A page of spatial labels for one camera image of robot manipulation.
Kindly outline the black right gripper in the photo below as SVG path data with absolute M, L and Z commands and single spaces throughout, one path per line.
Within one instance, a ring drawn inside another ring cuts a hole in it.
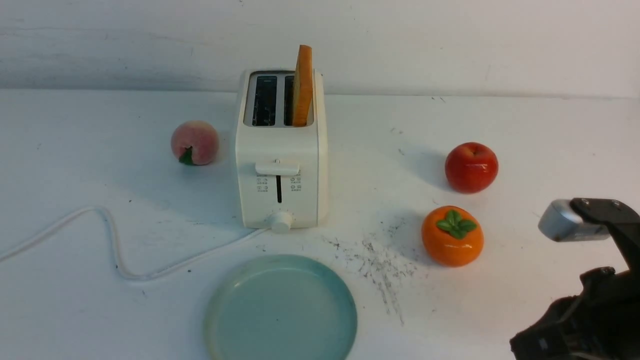
M 509 342 L 517 360 L 637 360 L 640 357 L 640 217 L 616 199 L 572 198 L 585 221 L 606 227 L 628 269 L 580 275 L 582 292 L 559 298 Z

